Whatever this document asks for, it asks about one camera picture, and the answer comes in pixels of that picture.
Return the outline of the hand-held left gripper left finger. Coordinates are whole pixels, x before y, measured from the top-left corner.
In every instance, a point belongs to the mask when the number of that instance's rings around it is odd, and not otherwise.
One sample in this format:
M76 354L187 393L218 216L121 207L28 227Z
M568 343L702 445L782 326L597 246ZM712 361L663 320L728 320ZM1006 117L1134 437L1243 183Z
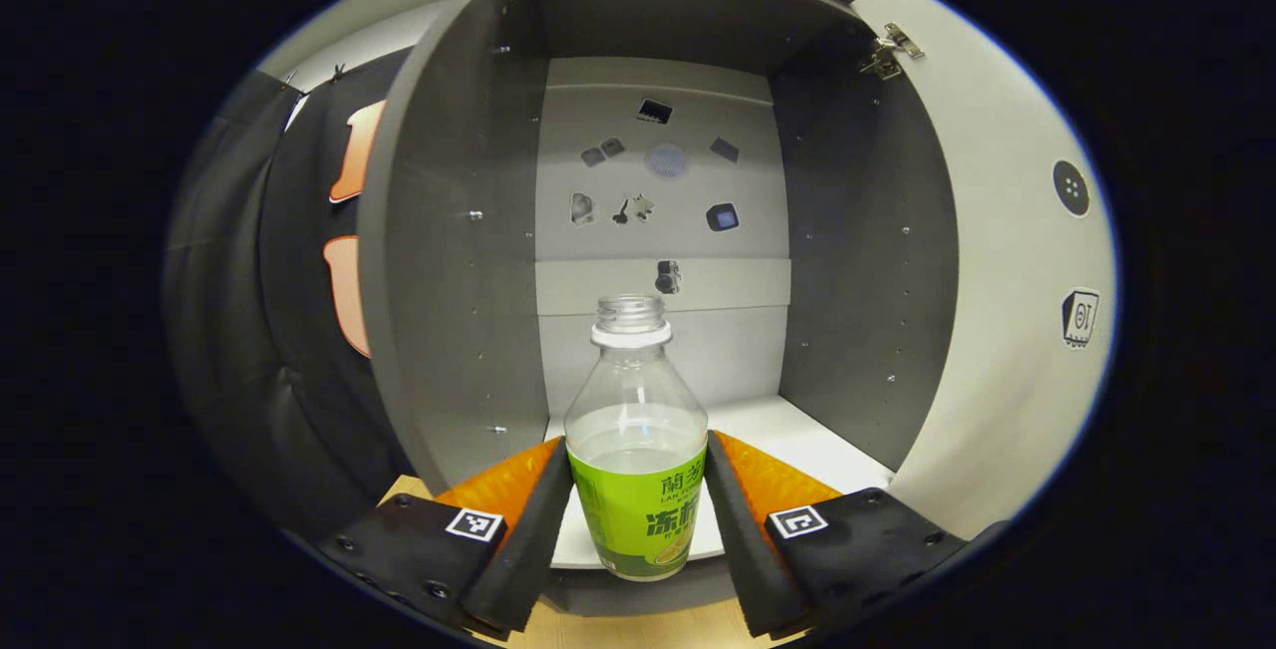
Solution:
M415 618L505 640L550 580L570 487L567 442L547 440L436 499L393 491L319 552Z

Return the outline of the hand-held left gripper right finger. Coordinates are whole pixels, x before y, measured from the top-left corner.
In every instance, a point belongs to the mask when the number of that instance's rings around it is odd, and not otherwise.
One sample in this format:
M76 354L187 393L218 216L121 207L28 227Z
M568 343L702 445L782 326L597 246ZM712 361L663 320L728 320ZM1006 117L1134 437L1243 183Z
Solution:
M972 552L888 490L835 490L712 431L706 483L752 635L826 638L875 620Z

